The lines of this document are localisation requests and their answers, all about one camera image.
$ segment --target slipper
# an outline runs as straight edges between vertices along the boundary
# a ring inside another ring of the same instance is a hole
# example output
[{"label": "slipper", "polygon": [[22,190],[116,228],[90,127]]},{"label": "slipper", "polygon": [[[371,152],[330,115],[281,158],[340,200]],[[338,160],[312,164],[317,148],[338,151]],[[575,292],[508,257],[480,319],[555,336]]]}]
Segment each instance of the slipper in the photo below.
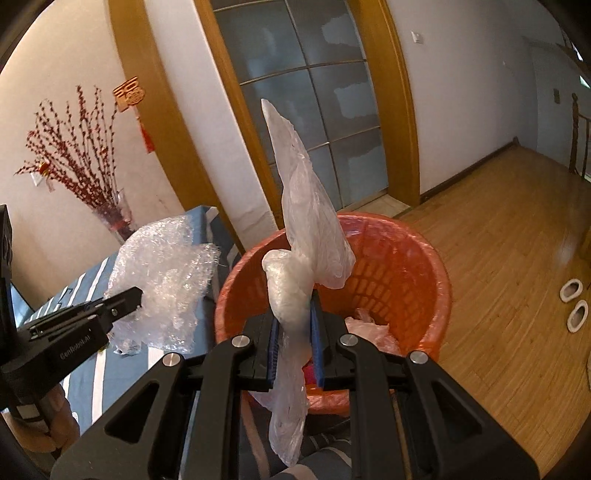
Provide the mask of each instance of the slipper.
[{"label": "slipper", "polygon": [[566,326],[570,333],[576,333],[587,320],[589,313],[589,305],[585,300],[579,300],[574,306],[573,311],[570,312],[569,319],[566,321]]},{"label": "slipper", "polygon": [[560,300],[565,303],[577,298],[583,292],[583,282],[578,278],[571,278],[560,289]]},{"label": "slipper", "polygon": [[587,360],[587,378],[589,379],[589,390],[591,390],[591,353],[589,354],[589,360]]}]

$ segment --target white wall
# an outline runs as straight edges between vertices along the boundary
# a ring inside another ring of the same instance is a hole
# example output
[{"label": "white wall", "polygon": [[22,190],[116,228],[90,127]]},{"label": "white wall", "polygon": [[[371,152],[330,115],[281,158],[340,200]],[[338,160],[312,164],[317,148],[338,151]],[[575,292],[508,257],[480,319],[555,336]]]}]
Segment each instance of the white wall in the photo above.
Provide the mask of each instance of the white wall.
[{"label": "white wall", "polygon": [[199,157],[245,248],[277,230],[193,0],[146,0],[171,88]]},{"label": "white wall", "polygon": [[538,0],[504,0],[519,33],[533,40],[564,45],[560,26]]},{"label": "white wall", "polygon": [[[514,136],[536,147],[532,61],[502,0],[388,3],[413,92],[421,192]],[[414,44],[411,31],[424,44]]]},{"label": "white wall", "polygon": [[[61,185],[49,193],[14,172],[32,154],[25,148],[34,112],[44,98],[59,112],[77,105],[76,85],[106,99],[125,80],[103,0],[56,0],[36,20],[0,74],[0,203],[14,230],[14,283],[38,306],[118,243]],[[154,153],[146,155],[131,111],[115,121],[118,184],[139,225],[183,209]]]},{"label": "white wall", "polygon": [[[591,90],[581,85],[580,72],[557,46],[532,46],[538,90],[537,150],[569,166],[573,135],[572,94],[579,97],[580,113],[591,116]],[[560,104],[554,102],[554,89],[560,92]],[[585,123],[579,124],[578,158],[584,156]]]}]

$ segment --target human hand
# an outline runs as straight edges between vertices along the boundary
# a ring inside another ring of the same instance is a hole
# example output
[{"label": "human hand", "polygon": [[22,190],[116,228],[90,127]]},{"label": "human hand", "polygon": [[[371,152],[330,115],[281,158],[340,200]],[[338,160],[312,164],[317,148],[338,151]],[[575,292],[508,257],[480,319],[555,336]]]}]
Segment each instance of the human hand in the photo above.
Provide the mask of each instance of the human hand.
[{"label": "human hand", "polygon": [[49,434],[27,426],[9,413],[3,413],[4,420],[18,443],[30,452],[50,453],[58,448],[65,452],[80,437],[80,426],[72,416],[70,402],[67,401],[61,385],[56,385],[47,394],[49,403],[56,412]]}]

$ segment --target plastic bag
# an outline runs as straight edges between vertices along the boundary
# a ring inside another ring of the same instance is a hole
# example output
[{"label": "plastic bag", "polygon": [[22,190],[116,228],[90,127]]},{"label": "plastic bag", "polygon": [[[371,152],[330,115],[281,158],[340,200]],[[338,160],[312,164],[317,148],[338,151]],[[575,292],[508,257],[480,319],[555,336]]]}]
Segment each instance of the plastic bag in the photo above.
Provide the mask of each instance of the plastic bag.
[{"label": "plastic bag", "polygon": [[291,251],[271,250],[262,260],[269,303],[282,335],[273,389],[253,396],[272,411],[271,447],[292,466],[300,456],[309,407],[302,367],[311,357],[312,289],[314,283],[343,288],[355,255],[293,125],[270,102],[261,103],[283,182],[281,206]]},{"label": "plastic bag", "polygon": [[137,353],[142,342],[162,350],[191,353],[195,309],[217,266],[213,244],[192,245],[186,215],[141,227],[120,248],[105,298],[130,287],[144,292],[142,306],[113,324],[111,343],[119,353]]},{"label": "plastic bag", "polygon": [[381,352],[402,355],[396,338],[390,334],[388,325],[376,325],[373,322],[357,320],[353,317],[347,317],[345,325],[349,333],[354,333],[372,342]]}]

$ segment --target light switch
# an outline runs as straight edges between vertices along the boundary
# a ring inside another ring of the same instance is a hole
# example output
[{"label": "light switch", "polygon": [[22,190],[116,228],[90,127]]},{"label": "light switch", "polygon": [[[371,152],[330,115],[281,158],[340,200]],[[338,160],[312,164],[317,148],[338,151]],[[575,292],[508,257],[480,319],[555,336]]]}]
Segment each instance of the light switch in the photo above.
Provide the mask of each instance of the light switch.
[{"label": "light switch", "polygon": [[423,38],[423,35],[418,33],[418,32],[411,32],[411,34],[413,35],[413,42],[415,43],[425,43],[425,39]]}]

